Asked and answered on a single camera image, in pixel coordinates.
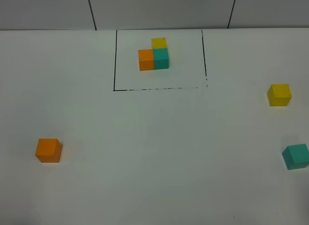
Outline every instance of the wooden block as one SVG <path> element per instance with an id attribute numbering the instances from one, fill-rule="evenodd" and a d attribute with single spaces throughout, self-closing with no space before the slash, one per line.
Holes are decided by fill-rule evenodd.
<path id="1" fill-rule="evenodd" d="M 270 106 L 287 106 L 292 98 L 288 84 L 272 84 L 267 92 Z"/>
<path id="2" fill-rule="evenodd" d="M 35 156 L 43 163 L 60 161 L 62 144 L 58 139 L 39 139 Z"/>
<path id="3" fill-rule="evenodd" d="M 301 169 L 309 165 L 309 151 L 306 144 L 289 145 L 282 156 L 288 169 Z"/>
<path id="4" fill-rule="evenodd" d="M 169 68 L 169 53 L 167 48 L 154 49 L 154 69 L 168 69 Z"/>
<path id="5" fill-rule="evenodd" d="M 154 70 L 154 53 L 153 50 L 139 50 L 140 70 Z"/>
<path id="6" fill-rule="evenodd" d="M 151 43 L 153 49 L 163 49 L 168 47 L 166 43 L 166 38 L 152 38 Z"/>

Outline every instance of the gray wall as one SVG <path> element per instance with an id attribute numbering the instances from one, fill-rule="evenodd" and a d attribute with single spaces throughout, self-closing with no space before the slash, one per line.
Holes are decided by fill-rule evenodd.
<path id="1" fill-rule="evenodd" d="M 98 29 L 227 28 L 234 0 L 90 0 Z"/>
<path id="2" fill-rule="evenodd" d="M 0 29 L 94 29 L 88 0 L 0 0 Z"/>
<path id="3" fill-rule="evenodd" d="M 230 28 L 308 27 L 309 0 L 236 0 Z"/>

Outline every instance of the yellow cube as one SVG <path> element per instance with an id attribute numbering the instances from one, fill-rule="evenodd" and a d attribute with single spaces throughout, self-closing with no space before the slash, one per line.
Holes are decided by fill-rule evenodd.
<path id="1" fill-rule="evenodd" d="M 152 38 L 151 39 L 153 49 L 162 49 L 167 48 L 166 38 Z"/>
<path id="2" fill-rule="evenodd" d="M 267 92 L 270 106 L 287 106 L 292 98 L 288 84 L 272 84 Z"/>

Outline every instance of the teal cube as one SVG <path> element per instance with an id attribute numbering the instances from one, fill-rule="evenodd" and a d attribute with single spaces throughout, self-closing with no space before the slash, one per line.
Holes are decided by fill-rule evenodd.
<path id="1" fill-rule="evenodd" d="M 153 49 L 154 52 L 154 69 L 168 69 L 169 68 L 169 53 L 167 48 Z"/>
<path id="2" fill-rule="evenodd" d="M 289 145 L 282 156 L 288 169 L 301 169 L 309 165 L 309 151 L 306 144 Z"/>

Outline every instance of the orange cube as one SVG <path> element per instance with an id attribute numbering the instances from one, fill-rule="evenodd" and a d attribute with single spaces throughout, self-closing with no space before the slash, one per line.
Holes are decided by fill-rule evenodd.
<path id="1" fill-rule="evenodd" d="M 140 70 L 154 70 L 154 53 L 153 50 L 139 50 Z"/>
<path id="2" fill-rule="evenodd" d="M 58 139 L 39 139 L 35 156 L 43 163 L 60 161 L 62 144 Z"/>

